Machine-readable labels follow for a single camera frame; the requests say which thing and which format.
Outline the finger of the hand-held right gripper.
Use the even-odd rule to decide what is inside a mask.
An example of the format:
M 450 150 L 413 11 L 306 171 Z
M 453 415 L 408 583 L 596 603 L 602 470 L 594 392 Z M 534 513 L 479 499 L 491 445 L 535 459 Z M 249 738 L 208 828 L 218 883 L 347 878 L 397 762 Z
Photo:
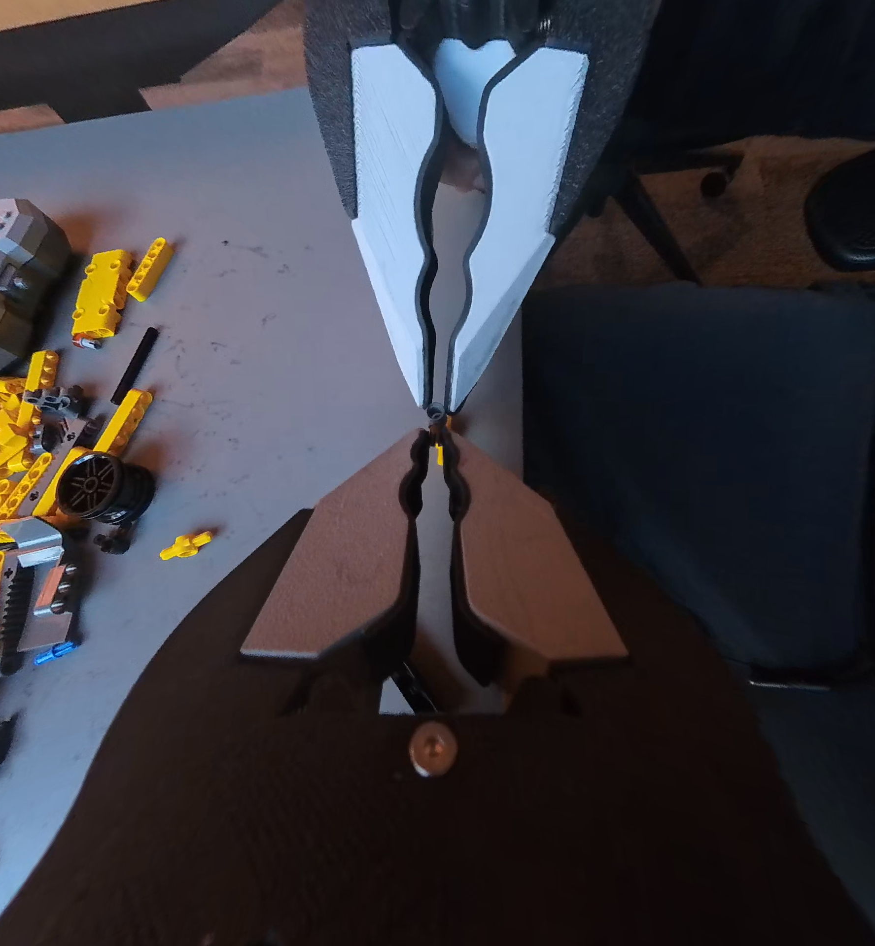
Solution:
M 431 403 L 436 272 L 431 208 L 441 94 L 401 45 L 351 52 L 357 212 L 351 227 L 396 361 L 420 408 Z
M 589 57 L 542 45 L 445 47 L 452 127 L 476 148 L 485 213 L 465 258 L 467 301 L 448 356 L 456 412 L 486 370 L 543 262 Z

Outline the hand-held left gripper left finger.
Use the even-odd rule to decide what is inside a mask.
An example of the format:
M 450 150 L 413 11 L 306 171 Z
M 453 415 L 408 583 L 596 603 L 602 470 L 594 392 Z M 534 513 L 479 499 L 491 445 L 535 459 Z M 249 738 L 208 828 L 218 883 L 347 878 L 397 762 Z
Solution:
M 325 495 L 242 643 L 251 658 L 392 673 L 410 655 L 430 433 L 415 429 Z

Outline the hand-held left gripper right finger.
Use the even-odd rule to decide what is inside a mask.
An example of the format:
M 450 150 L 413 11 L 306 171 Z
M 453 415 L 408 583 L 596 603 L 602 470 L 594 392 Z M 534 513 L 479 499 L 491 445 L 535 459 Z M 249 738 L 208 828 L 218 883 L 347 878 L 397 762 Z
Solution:
M 454 524 L 455 650 L 482 687 L 627 660 L 552 505 L 466 438 L 441 432 Z

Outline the grey desk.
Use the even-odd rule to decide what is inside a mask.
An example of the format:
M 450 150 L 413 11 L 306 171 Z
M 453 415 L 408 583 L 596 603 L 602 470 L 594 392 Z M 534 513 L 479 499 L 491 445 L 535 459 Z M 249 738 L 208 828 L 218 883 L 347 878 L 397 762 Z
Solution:
M 304 88 L 0 136 L 0 197 L 26 198 L 93 253 L 175 246 L 100 351 L 66 342 L 80 277 L 45 348 L 109 412 L 147 327 L 154 400 L 128 456 L 158 494 L 130 551 L 95 550 L 84 642 L 9 683 L 26 713 L 0 768 L 0 915 L 50 847 L 129 691 L 218 583 L 416 427 Z M 175 538 L 214 538 L 163 561 Z

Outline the black chair base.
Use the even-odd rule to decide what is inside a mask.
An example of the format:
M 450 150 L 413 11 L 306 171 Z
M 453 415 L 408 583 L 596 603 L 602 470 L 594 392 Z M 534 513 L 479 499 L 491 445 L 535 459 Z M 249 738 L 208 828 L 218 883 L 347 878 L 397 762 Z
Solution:
M 619 152 L 620 177 L 612 197 L 670 273 L 680 281 L 700 285 L 695 268 L 649 195 L 644 177 L 703 170 L 706 174 L 700 182 L 700 195 L 716 200 L 726 193 L 743 161 L 741 152 L 725 147 L 627 148 Z

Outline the short yellow holed beam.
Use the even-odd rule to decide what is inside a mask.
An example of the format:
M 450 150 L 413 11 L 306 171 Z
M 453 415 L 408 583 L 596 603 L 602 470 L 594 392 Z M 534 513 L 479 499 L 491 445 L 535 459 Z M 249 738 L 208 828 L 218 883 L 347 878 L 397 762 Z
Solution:
M 127 294 L 139 303 L 147 301 L 170 265 L 173 254 L 171 243 L 163 237 L 156 238 L 134 269 L 126 287 Z

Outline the black spoked wheel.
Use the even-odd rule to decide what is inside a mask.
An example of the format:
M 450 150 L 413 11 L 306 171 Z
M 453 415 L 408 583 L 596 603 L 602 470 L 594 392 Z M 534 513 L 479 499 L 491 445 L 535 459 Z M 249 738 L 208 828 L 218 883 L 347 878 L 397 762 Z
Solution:
M 146 467 L 105 452 L 89 452 L 69 464 L 56 488 L 63 514 L 110 526 L 140 518 L 153 501 L 156 481 Z

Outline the long yellow holed beam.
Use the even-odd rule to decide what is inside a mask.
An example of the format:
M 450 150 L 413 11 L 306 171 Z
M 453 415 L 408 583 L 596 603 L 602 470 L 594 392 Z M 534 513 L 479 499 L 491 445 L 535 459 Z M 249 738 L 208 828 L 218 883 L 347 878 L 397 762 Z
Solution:
M 147 390 L 132 388 L 124 396 L 108 425 L 94 445 L 94 452 L 120 458 L 153 400 Z

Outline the yellow studded block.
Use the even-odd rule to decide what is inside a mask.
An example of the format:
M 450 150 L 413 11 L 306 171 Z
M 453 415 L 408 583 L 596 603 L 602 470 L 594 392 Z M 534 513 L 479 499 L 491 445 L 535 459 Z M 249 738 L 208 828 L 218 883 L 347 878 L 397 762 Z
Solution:
M 115 336 L 132 274 L 133 256 L 126 250 L 91 257 L 73 312 L 72 341 L 77 348 L 100 349 L 105 339 Z

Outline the grey toothed rack piece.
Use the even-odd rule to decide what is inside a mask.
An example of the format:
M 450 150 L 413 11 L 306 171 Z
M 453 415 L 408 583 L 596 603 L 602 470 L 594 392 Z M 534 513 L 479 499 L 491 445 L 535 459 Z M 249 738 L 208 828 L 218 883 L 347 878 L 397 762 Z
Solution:
M 0 550 L 0 677 L 9 677 L 28 657 L 71 640 L 79 562 L 73 540 L 38 516 L 0 521 Z

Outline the black axle rod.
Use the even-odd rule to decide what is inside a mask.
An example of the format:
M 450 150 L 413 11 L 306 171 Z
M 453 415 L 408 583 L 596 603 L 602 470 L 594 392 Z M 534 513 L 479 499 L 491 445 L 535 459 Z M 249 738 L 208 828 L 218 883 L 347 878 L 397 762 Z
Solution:
M 134 388 L 136 381 L 138 380 L 138 377 L 147 362 L 147 359 L 149 358 L 152 350 L 155 347 L 155 344 L 158 341 L 159 336 L 160 332 L 157 327 L 147 327 L 110 398 L 112 405 L 120 407 L 126 396 Z

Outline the black office chair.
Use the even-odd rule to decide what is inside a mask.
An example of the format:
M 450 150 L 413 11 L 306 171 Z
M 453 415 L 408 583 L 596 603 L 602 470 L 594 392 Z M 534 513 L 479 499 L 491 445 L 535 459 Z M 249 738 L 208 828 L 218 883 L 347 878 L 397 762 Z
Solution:
M 804 219 L 828 266 L 838 272 L 875 271 L 875 148 L 823 175 L 806 196 Z

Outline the grey angular block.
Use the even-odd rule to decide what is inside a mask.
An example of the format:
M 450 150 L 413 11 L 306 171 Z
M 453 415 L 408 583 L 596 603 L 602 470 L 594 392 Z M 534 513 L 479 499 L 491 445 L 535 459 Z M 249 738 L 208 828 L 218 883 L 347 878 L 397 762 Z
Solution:
M 28 354 L 71 255 L 65 231 L 35 204 L 0 199 L 0 373 Z

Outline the pile of building brick parts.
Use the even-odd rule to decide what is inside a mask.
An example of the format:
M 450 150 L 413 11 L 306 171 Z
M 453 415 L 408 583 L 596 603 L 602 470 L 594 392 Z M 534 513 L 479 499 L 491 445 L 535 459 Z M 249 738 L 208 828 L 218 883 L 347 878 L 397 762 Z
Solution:
M 92 584 L 94 551 L 128 550 L 140 518 L 125 526 L 110 526 L 59 511 L 56 488 L 61 474 L 78 457 L 94 452 L 118 408 L 111 403 L 108 414 L 92 412 L 84 389 L 58 384 L 60 366 L 58 352 L 41 350 L 32 356 L 25 375 L 0 376 L 0 521 L 38 516 L 73 540 L 79 564 L 76 623 L 70 641 L 80 646 L 84 639 L 80 610 Z M 0 550 L 0 583 L 3 561 Z M 15 675 L 0 677 L 0 768 L 7 764 L 26 713 L 8 695 L 9 683 L 40 667 L 28 657 Z

